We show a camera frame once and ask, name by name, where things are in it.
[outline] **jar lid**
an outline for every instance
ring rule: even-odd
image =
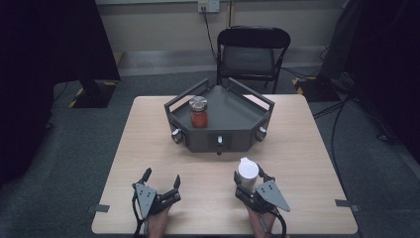
[[[189,107],[191,111],[202,112],[207,109],[207,99],[202,96],[194,96],[189,99]]]

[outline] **hand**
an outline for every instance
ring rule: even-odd
[[[169,219],[170,207],[161,211],[156,215],[151,215],[148,218],[148,237],[149,238],[161,238],[164,235],[164,229],[166,228],[167,220]]]
[[[248,214],[250,215],[250,224],[251,228],[253,229],[254,236],[256,238],[266,238],[271,237],[267,233],[271,233],[272,226],[274,225],[275,216],[269,212],[264,214],[259,214],[258,212],[252,211],[248,206],[245,205],[247,208]],[[274,208],[272,210],[274,214],[277,214],[277,209]]]

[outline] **glass jar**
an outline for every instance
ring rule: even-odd
[[[206,128],[208,124],[207,99],[202,96],[194,96],[189,100],[189,109],[192,126]]]

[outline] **baseboard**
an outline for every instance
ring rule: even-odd
[[[324,51],[323,46],[289,48],[283,66],[322,65],[320,55]],[[121,76],[216,70],[210,50],[126,52],[117,64]]]

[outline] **wall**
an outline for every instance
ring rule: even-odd
[[[207,14],[213,46],[232,25],[279,27],[291,36],[291,48],[329,45],[345,0],[236,1],[220,3]],[[98,5],[114,52],[209,49],[207,29],[197,2]]]

